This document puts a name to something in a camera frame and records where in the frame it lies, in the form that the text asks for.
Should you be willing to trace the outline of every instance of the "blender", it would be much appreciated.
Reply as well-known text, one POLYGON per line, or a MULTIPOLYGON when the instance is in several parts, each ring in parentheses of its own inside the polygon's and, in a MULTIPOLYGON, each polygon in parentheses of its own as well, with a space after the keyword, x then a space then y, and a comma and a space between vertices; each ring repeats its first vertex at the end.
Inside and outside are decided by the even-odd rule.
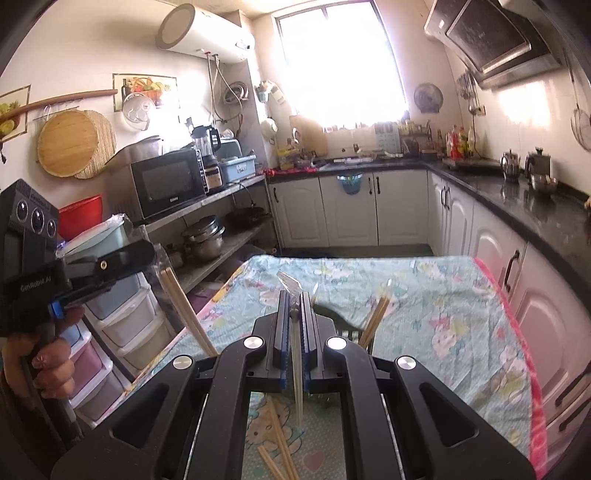
POLYGON ((201 158, 205 171, 205 179, 210 193, 217 193, 225 188, 222 179, 222 173, 217 165, 217 152, 222 146, 217 128, 211 125, 201 125, 193 128, 191 132, 193 144, 196 149, 201 152, 201 158))
POLYGON ((191 138, 193 139, 195 148, 198 148, 201 152, 203 166, 207 168, 211 165, 217 165, 215 152, 222 146, 222 140, 217 128, 211 125, 208 127, 205 125, 195 127, 191 132, 191 138))

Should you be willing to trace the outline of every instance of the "wooden rod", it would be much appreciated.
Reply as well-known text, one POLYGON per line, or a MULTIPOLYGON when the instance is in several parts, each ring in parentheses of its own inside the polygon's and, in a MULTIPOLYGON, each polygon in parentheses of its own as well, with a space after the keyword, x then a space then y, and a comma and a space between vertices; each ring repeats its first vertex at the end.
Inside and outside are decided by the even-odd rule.
POLYGON ((14 110, 10 110, 9 112, 0 116, 0 123, 4 122, 4 120, 8 120, 10 118, 20 116, 26 112, 29 112, 31 110, 36 110, 41 107, 45 107, 47 105, 55 105, 56 103, 71 102, 73 100, 81 100, 84 98, 106 97, 106 96, 110 96, 110 95, 115 95, 118 92, 119 92, 119 90, 116 90, 116 89, 113 89, 113 90, 91 90, 90 92, 68 93, 67 95, 60 95, 57 97, 46 98, 45 100, 39 100, 38 102, 28 103, 26 105, 15 108, 14 110))

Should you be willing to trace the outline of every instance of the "plastic lid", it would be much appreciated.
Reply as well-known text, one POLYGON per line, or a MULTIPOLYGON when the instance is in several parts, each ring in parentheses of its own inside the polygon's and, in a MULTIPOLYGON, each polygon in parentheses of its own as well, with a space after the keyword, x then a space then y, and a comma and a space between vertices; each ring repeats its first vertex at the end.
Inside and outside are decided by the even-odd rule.
POLYGON ((123 213, 113 215, 104 222, 82 232, 74 240, 66 243, 63 248, 60 248, 57 251, 58 258, 79 253, 82 250, 92 248, 99 242, 102 242, 111 233, 123 225, 125 221, 124 217, 125 215, 123 213))

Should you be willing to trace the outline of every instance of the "shelf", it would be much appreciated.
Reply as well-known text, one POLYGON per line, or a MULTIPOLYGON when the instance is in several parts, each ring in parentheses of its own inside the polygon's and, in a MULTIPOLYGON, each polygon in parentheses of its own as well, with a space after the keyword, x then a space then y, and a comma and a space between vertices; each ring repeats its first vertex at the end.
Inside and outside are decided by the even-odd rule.
POLYGON ((201 207, 205 207, 206 205, 209 205, 210 203, 217 202, 218 200, 221 200, 224 197, 227 197, 229 195, 232 195, 233 193, 236 193, 238 190, 241 190, 242 187, 250 187, 251 185, 254 185, 255 183, 259 183, 260 181, 263 181, 263 180, 265 180, 264 175, 257 175, 256 177, 252 177, 250 179, 241 180, 242 185, 233 184, 222 192, 216 193, 214 195, 210 195, 209 197, 205 197, 203 200, 199 200, 198 202, 195 202, 194 204, 189 205, 188 207, 185 207, 181 210, 171 213, 170 215, 167 215, 164 218, 161 218, 159 220, 156 220, 152 223, 147 224, 146 231, 148 233, 154 232, 154 231, 158 230, 159 228, 162 228, 163 226, 168 225, 169 223, 174 222, 175 220, 177 220, 185 215, 188 215, 189 213, 194 212, 195 210, 199 210, 201 207))
POLYGON ((188 293, 194 289, 199 282, 203 281, 205 277, 224 263, 233 253, 263 230, 270 222, 272 222, 272 219, 267 219, 260 225, 249 230, 225 233, 223 236, 222 254, 215 260, 205 265, 186 265, 176 269, 175 273, 177 274, 178 282, 183 288, 183 292, 188 293))

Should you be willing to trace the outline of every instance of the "range hood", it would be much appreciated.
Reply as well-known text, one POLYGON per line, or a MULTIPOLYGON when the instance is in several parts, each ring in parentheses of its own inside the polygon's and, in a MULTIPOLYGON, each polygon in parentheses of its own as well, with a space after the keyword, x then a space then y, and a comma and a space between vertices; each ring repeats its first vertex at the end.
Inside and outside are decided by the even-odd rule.
POLYGON ((425 24, 425 32, 450 47, 482 89, 562 65, 560 37, 544 13, 530 0, 501 2, 521 13, 497 0, 436 0, 425 24))

